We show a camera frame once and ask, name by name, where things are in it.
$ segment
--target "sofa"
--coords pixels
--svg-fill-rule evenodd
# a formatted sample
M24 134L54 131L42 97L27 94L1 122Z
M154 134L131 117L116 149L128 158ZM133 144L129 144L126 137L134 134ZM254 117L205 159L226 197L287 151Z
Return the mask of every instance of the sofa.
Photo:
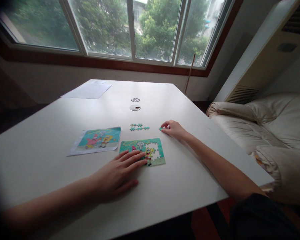
M274 178L262 187L272 199L300 205L300 94L213 102L206 114Z

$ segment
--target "wooden stick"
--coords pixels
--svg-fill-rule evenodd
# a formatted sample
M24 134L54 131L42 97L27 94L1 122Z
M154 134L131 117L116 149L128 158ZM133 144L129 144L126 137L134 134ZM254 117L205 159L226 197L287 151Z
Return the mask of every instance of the wooden stick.
M190 68L190 72L189 72L189 77L188 77L188 81L187 81L187 85L186 85L186 90L184 91L184 95L187 94L187 88L188 88L188 84L189 84L189 80L190 80L190 75L191 75L191 71L192 71L192 66L194 63L194 58L195 58L196 54L193 55L193 59L192 59L192 63L191 63L191 68Z

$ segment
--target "patrick star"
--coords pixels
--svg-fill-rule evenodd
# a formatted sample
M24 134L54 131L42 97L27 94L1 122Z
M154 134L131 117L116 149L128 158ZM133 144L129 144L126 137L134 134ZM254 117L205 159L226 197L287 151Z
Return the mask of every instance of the patrick star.
M97 143L97 140L98 140L97 138L98 138L97 134L95 134L92 139L87 138L88 142L86 144L86 149L93 148L94 145Z

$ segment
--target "glass pane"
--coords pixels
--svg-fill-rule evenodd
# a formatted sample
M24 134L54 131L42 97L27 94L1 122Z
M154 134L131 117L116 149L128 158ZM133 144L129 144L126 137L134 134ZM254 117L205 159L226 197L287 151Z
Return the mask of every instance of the glass pane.
M225 0L192 0L179 54L179 63L200 65Z
M19 43L78 50L58 0L14 0L0 19Z
M134 0L136 57L170 61L181 0Z
M71 0L89 51L131 56L126 0Z

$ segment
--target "sofa armrest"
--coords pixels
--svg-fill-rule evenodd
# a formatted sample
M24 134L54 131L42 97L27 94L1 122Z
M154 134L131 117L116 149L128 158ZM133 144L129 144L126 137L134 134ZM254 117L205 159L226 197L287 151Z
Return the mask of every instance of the sofa armrest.
M256 118L252 110L242 104L228 103L228 102L213 102L207 109L206 115L213 118L216 115L233 115L252 122L256 122Z
M300 150L257 146L254 155L275 179L271 197L279 202L300 205Z

